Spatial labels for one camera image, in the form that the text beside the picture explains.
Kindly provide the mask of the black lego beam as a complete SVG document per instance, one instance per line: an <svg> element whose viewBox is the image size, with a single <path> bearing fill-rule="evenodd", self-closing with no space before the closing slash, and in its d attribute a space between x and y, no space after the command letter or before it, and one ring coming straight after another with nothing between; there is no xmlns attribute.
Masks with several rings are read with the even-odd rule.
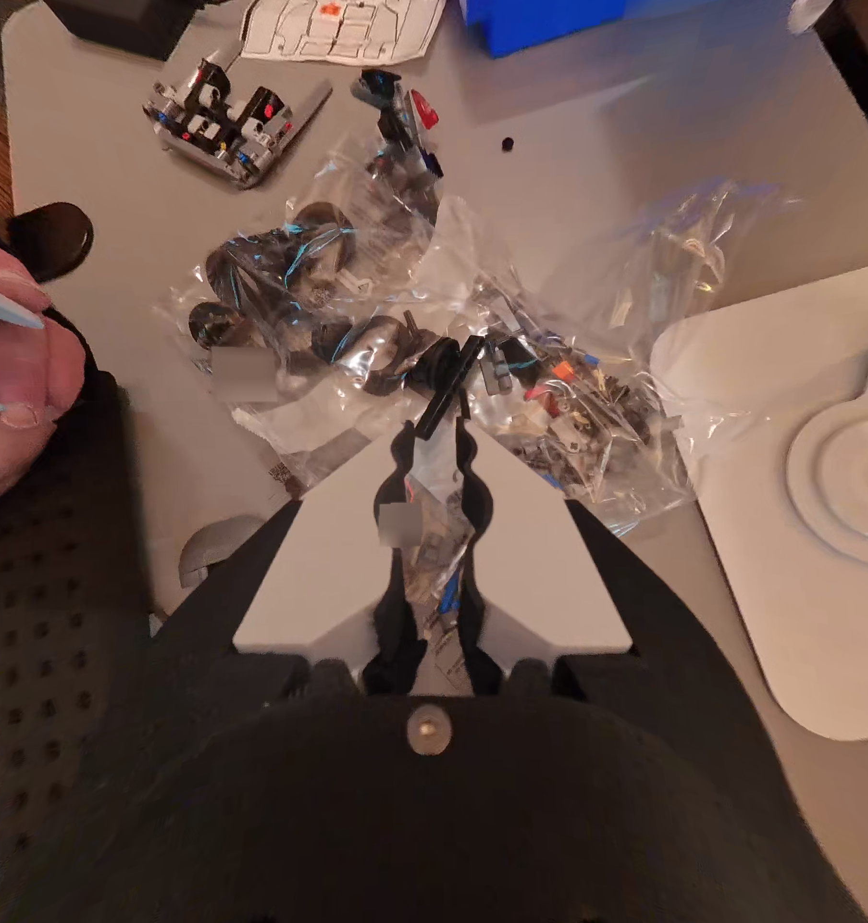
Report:
<svg viewBox="0 0 868 923"><path fill-rule="evenodd" d="M451 338L441 338L424 352L410 377L432 390L426 409L415 426L416 436L429 440L464 391L466 380L484 350L486 339L470 335L459 345Z"/></svg>

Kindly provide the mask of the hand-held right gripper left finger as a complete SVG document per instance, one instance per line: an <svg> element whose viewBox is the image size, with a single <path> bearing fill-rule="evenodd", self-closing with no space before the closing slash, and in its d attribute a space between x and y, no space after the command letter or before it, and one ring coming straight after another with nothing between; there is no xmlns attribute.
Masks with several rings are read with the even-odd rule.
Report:
<svg viewBox="0 0 868 923"><path fill-rule="evenodd" d="M242 653L340 660L370 694L408 694L425 640L405 561L423 510L408 498L416 429L386 432L309 491L236 629Z"/></svg>

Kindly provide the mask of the grey black lego subassembly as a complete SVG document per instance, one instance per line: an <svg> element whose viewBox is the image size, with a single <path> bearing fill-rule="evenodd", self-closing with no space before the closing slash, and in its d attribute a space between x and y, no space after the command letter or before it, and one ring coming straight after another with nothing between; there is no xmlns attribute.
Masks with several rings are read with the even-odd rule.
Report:
<svg viewBox="0 0 868 923"><path fill-rule="evenodd" d="M257 87L233 104L229 69L239 52L202 57L183 82L153 85L143 113L164 150L197 164L239 190L260 185L333 94L320 81L300 103Z"/></svg>

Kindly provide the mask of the grey curved lego panel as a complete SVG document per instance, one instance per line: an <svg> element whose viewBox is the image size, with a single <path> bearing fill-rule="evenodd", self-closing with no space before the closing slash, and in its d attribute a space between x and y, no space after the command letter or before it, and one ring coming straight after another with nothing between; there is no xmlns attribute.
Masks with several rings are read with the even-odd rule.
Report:
<svg viewBox="0 0 868 923"><path fill-rule="evenodd" d="M187 539L179 555L177 573L181 588L192 590L199 586L265 523L260 516L241 514L198 529Z"/></svg>

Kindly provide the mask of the clear bag of lego tyres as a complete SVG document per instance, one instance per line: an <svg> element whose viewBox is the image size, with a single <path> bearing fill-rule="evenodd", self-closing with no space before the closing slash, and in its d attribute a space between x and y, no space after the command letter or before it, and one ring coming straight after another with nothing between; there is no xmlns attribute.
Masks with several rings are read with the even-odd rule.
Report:
<svg viewBox="0 0 868 923"><path fill-rule="evenodd" d="M441 178L416 152L334 152L278 225L220 242L158 308L293 498L422 416L459 364L449 322L410 305Z"/></svg>

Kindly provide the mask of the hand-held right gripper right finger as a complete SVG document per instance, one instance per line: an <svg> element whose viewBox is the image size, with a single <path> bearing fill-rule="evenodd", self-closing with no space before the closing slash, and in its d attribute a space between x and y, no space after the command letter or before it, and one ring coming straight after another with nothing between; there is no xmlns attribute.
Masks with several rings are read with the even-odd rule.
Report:
<svg viewBox="0 0 868 923"><path fill-rule="evenodd" d="M571 655L623 654L632 636L562 491L458 418L463 554L456 629L474 694L498 693L517 663L552 671Z"/></svg>

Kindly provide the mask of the white book stand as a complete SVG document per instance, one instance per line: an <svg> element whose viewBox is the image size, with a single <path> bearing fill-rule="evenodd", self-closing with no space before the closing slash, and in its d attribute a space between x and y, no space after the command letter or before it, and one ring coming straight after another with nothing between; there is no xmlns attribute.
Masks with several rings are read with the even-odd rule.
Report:
<svg viewBox="0 0 868 923"><path fill-rule="evenodd" d="M776 702L868 740L868 267L683 320L651 371Z"/></svg>

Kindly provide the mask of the blue plastic bin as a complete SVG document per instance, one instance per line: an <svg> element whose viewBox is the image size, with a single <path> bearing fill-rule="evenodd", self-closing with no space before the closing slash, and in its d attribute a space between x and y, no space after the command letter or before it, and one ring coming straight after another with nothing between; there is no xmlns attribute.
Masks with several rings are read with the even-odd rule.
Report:
<svg viewBox="0 0 868 923"><path fill-rule="evenodd" d="M468 30L494 58L624 18L678 12L671 1L460 1Z"/></svg>

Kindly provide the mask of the white sticker sheet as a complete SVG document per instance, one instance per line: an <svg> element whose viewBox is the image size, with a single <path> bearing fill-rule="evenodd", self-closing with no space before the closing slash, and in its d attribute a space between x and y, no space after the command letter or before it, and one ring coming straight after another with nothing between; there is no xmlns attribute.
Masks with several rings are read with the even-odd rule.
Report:
<svg viewBox="0 0 868 923"><path fill-rule="evenodd" d="M425 56L445 1L257 1L241 55L280 62L388 66Z"/></svg>

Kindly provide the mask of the black box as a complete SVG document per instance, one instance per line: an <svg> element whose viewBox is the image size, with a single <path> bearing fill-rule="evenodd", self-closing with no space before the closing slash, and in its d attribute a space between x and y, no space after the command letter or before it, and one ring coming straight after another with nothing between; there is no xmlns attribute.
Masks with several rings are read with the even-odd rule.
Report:
<svg viewBox="0 0 868 923"><path fill-rule="evenodd" d="M157 61L170 56L191 20L224 1L46 1L75 38Z"/></svg>

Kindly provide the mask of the person's left hand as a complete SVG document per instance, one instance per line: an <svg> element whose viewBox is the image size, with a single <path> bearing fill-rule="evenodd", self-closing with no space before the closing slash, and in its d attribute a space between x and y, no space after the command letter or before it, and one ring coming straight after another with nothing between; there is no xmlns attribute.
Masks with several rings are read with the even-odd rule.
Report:
<svg viewBox="0 0 868 923"><path fill-rule="evenodd" d="M25 265L0 248L0 294L35 314L37 329L0 321L0 498L47 447L82 392L87 352L51 311Z"/></svg>

